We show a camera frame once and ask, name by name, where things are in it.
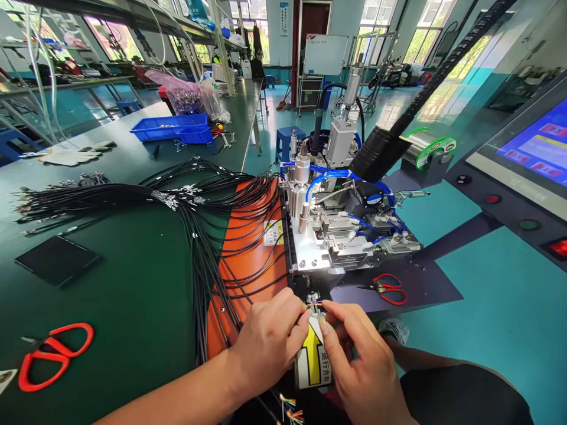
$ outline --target scissors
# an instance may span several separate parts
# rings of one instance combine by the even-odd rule
[[[388,281],[394,280],[396,284],[386,283]],[[402,282],[393,274],[382,273],[372,279],[372,283],[369,285],[359,286],[362,289],[375,290],[384,301],[389,302],[394,305],[404,305],[408,302],[408,294],[402,289]],[[386,296],[387,292],[399,292],[402,294],[403,299],[401,301],[394,301],[393,299]]]
[[[53,338],[54,335],[61,334],[71,329],[84,329],[87,332],[87,338],[83,346],[78,351],[71,351],[61,342]],[[26,356],[24,357],[24,362],[22,363],[21,371],[19,372],[18,377],[19,389],[26,393],[32,393],[34,391],[42,390],[43,388],[46,388],[57,381],[69,367],[71,359],[84,353],[85,350],[93,342],[94,337],[95,332],[93,330],[93,327],[87,323],[74,323],[72,325],[67,325],[62,328],[55,329],[49,333],[49,337],[44,339],[31,339],[22,337],[22,340],[32,344],[33,351],[26,354]],[[52,349],[54,349],[56,352],[40,351],[40,348],[43,345],[51,346]],[[59,372],[57,372],[47,381],[42,382],[41,384],[33,384],[30,382],[29,373],[34,358],[59,362],[61,363],[61,368],[59,369]]]

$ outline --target white glove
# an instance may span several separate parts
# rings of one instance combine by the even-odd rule
[[[86,148],[79,149],[79,150],[82,151],[82,152],[91,152],[91,151],[104,152],[104,151],[111,150],[115,146],[116,146],[116,143],[114,143],[112,140],[106,140],[104,142],[100,142],[100,143],[97,143],[97,144],[92,145],[92,146],[87,146]]]
[[[102,155],[100,152],[81,152],[77,149],[50,148],[50,153],[38,158],[40,162],[51,162],[57,165],[75,166],[88,162]]]

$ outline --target red switch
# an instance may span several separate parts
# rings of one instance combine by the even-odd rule
[[[485,197],[484,202],[487,204],[498,204],[502,198],[499,195],[488,195]]]
[[[567,259],[567,239],[553,242],[549,245],[549,249],[551,249],[559,257]]]

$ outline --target hand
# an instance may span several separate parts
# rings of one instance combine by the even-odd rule
[[[323,307],[328,312],[320,322],[323,343],[353,424],[415,424],[403,398],[394,355],[366,313],[359,305],[328,300]],[[336,330],[329,323],[336,324]]]
[[[252,306],[228,353],[241,403],[270,389],[291,367],[307,338],[309,315],[307,306],[288,287],[270,302]]]

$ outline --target green workbench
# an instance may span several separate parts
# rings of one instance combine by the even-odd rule
[[[189,255],[175,213],[149,205],[71,233],[70,240],[103,260],[56,289],[15,264],[14,258],[68,226],[24,237],[20,232],[34,225],[14,223],[18,203],[11,193],[23,186],[43,189],[93,171],[104,172],[114,182],[138,183],[195,153],[241,170],[255,126],[259,88],[259,81],[239,83],[237,96],[221,100],[232,116],[226,129],[236,133],[237,142],[215,156],[204,146],[177,152],[169,141],[161,142],[157,161],[150,159],[153,144],[141,144],[129,130],[143,117],[170,115],[167,106],[158,103],[72,139],[81,147],[114,140],[118,147],[98,161],[70,168],[23,159],[0,168],[0,370],[20,368],[29,351],[22,336],[41,338],[76,322],[95,330],[90,348],[72,359],[69,370],[51,386],[23,393],[14,378],[0,395],[2,424],[91,423],[194,368]],[[84,341],[81,332],[62,340],[77,348]],[[36,371],[45,375],[32,378],[42,382],[56,369],[58,364],[44,362]]]

